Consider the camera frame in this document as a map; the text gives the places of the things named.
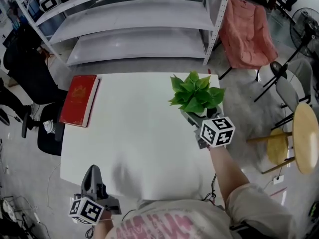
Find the red book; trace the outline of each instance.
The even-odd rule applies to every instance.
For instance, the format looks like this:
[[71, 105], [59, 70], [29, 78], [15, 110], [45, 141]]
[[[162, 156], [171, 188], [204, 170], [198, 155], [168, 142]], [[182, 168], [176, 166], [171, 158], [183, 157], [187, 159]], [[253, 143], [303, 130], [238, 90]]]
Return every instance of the red book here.
[[96, 75], [74, 76], [59, 121], [86, 127], [98, 83]]

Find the white table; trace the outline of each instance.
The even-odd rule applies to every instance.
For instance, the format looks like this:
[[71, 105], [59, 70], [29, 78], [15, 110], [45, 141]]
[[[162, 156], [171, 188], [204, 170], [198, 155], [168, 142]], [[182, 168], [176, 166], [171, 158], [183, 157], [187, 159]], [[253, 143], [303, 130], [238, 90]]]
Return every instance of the white table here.
[[[176, 75], [184, 80], [188, 73]], [[174, 96], [170, 76], [98, 75], [88, 127], [65, 127], [61, 178], [81, 185], [87, 169], [96, 164], [111, 195], [150, 200], [206, 196], [213, 164], [208, 150], [199, 150], [195, 128], [179, 106], [169, 106]], [[211, 87], [219, 87], [217, 75], [210, 81]], [[215, 190], [218, 194], [217, 181]]]

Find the concrete floor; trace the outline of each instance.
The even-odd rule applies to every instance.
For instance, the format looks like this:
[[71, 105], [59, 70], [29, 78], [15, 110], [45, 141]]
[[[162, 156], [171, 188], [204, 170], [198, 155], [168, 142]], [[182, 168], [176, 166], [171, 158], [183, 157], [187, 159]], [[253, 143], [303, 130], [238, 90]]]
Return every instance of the concrete floor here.
[[[284, 63], [294, 52], [293, 45], [289, 43], [284, 24], [281, 24], [280, 27], [276, 20], [270, 19], [269, 21], [274, 43], [280, 55], [277, 60]], [[201, 59], [143, 58], [90, 63], [74, 67], [72, 72], [68, 72], [57, 60], [52, 60], [50, 64], [49, 70], [56, 84], [66, 90], [72, 75], [77, 74], [189, 72], [191, 70], [207, 73], [209, 68], [212, 74], [221, 75], [229, 68], [222, 46], [215, 50], [207, 66], [202, 65]], [[236, 126], [236, 133], [229, 146], [229, 151], [249, 180], [259, 184], [267, 194], [271, 195], [286, 188], [273, 198], [285, 205], [295, 216], [298, 224], [298, 238], [300, 238], [309, 229], [307, 215], [313, 201], [317, 199], [319, 169], [317, 166], [313, 174], [302, 175], [296, 165], [292, 163], [289, 167], [282, 169], [281, 174], [284, 174], [284, 181], [277, 185], [270, 182], [279, 174], [279, 171], [261, 175], [261, 171], [272, 167], [266, 157], [266, 145], [264, 143], [247, 144], [246, 139], [268, 135], [274, 123], [285, 116], [285, 111], [280, 108], [282, 101], [274, 87], [258, 102], [253, 102], [254, 98], [261, 93], [263, 82], [272, 77], [269, 66], [261, 69], [261, 82], [255, 82], [255, 77], [254, 70], [234, 69], [220, 81], [221, 87], [226, 88], [223, 103], [225, 115], [229, 116]], [[293, 79], [292, 83], [302, 97], [303, 93], [298, 81]], [[10, 90], [20, 98], [22, 103], [26, 105], [31, 103], [31, 99], [20, 86], [10, 88]], [[10, 115], [15, 115], [7, 107], [4, 107], [4, 110]], [[35, 117], [38, 117], [40, 113], [41, 108]], [[80, 186], [60, 179], [60, 157], [43, 153], [37, 148], [36, 130], [28, 131], [27, 138], [23, 139], [21, 138], [21, 124], [12, 118], [10, 118], [10, 123], [10, 126], [0, 124], [0, 138], [3, 140], [2, 167], [9, 167], [7, 174], [4, 174], [0, 168], [1, 196], [25, 197], [31, 204], [32, 210], [22, 197], [15, 199], [15, 205], [25, 209], [29, 220], [35, 221], [33, 212], [36, 212], [40, 220], [46, 224], [51, 239], [84, 238], [88, 227], [75, 224], [67, 215], [70, 208], [70, 197], [80, 191]], [[120, 202], [124, 214], [134, 209], [137, 204], [136, 199], [125, 197], [120, 197]], [[119, 222], [121, 218], [122, 216], [116, 217], [115, 222]], [[34, 233], [39, 238], [48, 238], [44, 226], [37, 225]]]

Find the metal shelving unit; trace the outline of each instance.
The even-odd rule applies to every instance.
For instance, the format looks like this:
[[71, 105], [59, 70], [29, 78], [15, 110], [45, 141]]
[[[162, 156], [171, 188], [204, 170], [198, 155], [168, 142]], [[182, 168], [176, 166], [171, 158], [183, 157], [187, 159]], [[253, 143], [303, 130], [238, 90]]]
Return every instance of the metal shelving unit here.
[[[26, 10], [27, 0], [16, 1], [29, 24], [66, 67], [134, 57], [194, 57], [203, 58], [206, 65], [228, 2], [134, 0], [102, 5], [68, 16], [48, 41], [40, 24], [91, 0], [69, 0], [43, 14], [37, 22]], [[74, 37], [79, 39], [65, 62], [54, 44]]]

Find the potted plant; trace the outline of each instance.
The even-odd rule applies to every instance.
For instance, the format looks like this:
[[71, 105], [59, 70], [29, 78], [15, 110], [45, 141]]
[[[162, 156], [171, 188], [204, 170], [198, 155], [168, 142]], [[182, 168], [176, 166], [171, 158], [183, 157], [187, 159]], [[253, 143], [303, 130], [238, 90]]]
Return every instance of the potted plant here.
[[224, 99], [225, 89], [210, 88], [210, 76], [200, 79], [198, 73], [192, 71], [185, 81], [176, 75], [170, 79], [175, 91], [174, 97], [169, 100], [170, 105], [181, 105], [179, 109], [186, 113], [211, 118]]

